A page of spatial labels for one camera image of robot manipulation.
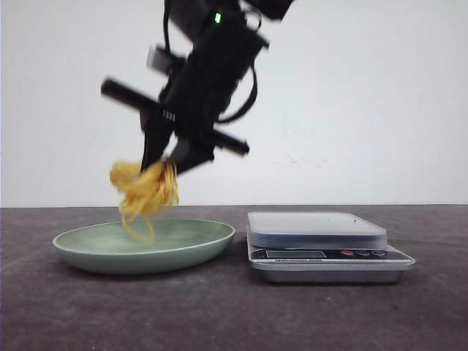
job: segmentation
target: scale button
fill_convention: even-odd
[[[361,256],[369,256],[370,254],[367,251],[356,251],[356,254],[360,254]]]
[[[351,250],[342,250],[341,253],[342,253],[342,254],[345,254],[345,255],[347,255],[347,256],[352,256],[352,255],[354,255],[354,252],[351,251]]]
[[[371,253],[380,257],[385,256],[385,251],[371,251]]]

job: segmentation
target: yellow noodle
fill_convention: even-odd
[[[125,198],[118,207],[122,215],[122,225],[134,238],[143,243],[154,241],[155,233],[149,216],[160,206],[172,206],[178,203],[176,166],[168,159],[153,163],[140,173],[139,162],[119,161],[110,170],[110,181]],[[143,235],[129,226],[141,215],[148,226],[150,235]]]

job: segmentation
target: plate rim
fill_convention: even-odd
[[[54,245],[54,247],[58,251],[69,252],[69,253],[73,253],[73,254],[82,254],[82,255],[88,255],[88,256],[144,256],[144,255],[151,255],[151,254],[162,254],[162,253],[166,253],[166,252],[179,252],[179,251],[183,251],[183,250],[194,249],[194,248],[197,248],[197,247],[207,246],[207,245],[218,243],[220,241],[224,241],[224,240],[226,240],[228,238],[231,238],[232,236],[235,235],[235,228],[232,225],[227,224],[227,223],[217,222],[217,221],[211,221],[211,220],[207,220],[207,219],[151,218],[150,221],[151,220],[156,220],[156,221],[174,221],[174,220],[176,220],[176,221],[189,221],[189,222],[209,222],[209,223],[215,223],[215,224],[220,224],[222,226],[229,227],[231,229],[231,233],[229,235],[226,235],[224,238],[219,238],[219,239],[216,239],[216,240],[213,240],[213,241],[208,241],[206,243],[201,243],[201,244],[191,245],[191,246],[178,247],[178,248],[174,248],[174,249],[154,250],[154,251],[151,251],[151,252],[133,252],[133,253],[95,252],[95,253],[91,253],[91,252],[83,252],[83,251],[79,251],[79,250],[68,249],[68,248],[65,248],[65,247],[63,247],[63,246],[61,246],[61,245],[59,245],[57,243],[57,240],[60,237],[62,237],[64,235],[67,235],[67,234],[70,234],[72,232],[78,231],[78,230],[82,230],[82,229],[86,229],[86,228],[90,228],[90,227],[98,227],[98,226],[101,226],[101,225],[121,224],[122,223],[122,221],[116,221],[116,222],[105,222],[105,223],[98,223],[98,224],[90,224],[90,225],[85,225],[84,227],[78,227],[78,228],[74,228],[74,229],[71,229],[71,230],[67,230],[66,232],[58,234],[52,240],[52,244]],[[144,222],[144,220],[138,219],[138,220],[133,221],[133,222]]]

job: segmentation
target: black handle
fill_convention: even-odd
[[[117,83],[110,78],[106,79],[102,83],[101,94],[112,97],[113,99],[140,111],[163,110],[162,106],[152,98],[138,93],[137,91]]]

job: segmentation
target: white wall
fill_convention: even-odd
[[[112,75],[157,95],[162,3],[1,2],[3,206],[118,203],[108,171],[143,137],[99,87]],[[257,104],[226,128],[250,155],[181,175],[181,203],[468,203],[467,18],[466,0],[297,0],[265,21]]]

